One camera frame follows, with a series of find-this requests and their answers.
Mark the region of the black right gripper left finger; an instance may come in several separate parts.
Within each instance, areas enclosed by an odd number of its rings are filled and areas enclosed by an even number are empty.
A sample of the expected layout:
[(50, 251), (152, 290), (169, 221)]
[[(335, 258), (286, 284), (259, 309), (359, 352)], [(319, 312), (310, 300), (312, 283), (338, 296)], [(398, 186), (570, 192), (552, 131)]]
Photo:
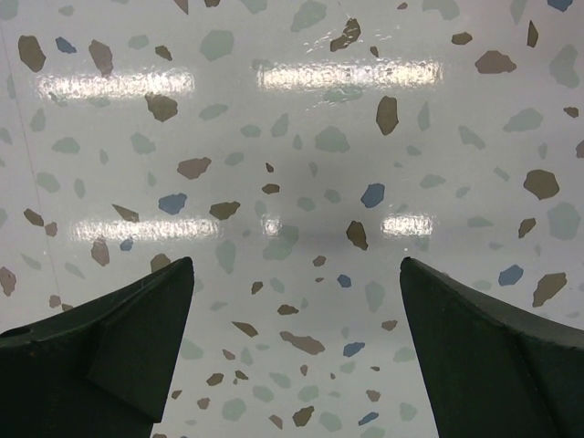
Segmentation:
[(194, 280), (184, 257), (2, 333), (2, 436), (150, 436), (168, 399)]

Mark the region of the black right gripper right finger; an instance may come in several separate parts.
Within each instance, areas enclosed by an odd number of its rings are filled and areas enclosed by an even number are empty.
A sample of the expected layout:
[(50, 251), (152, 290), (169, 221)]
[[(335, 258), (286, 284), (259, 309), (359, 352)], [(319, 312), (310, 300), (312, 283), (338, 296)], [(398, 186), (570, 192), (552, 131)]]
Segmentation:
[(580, 437), (583, 332), (411, 257), (401, 296), (442, 437)]

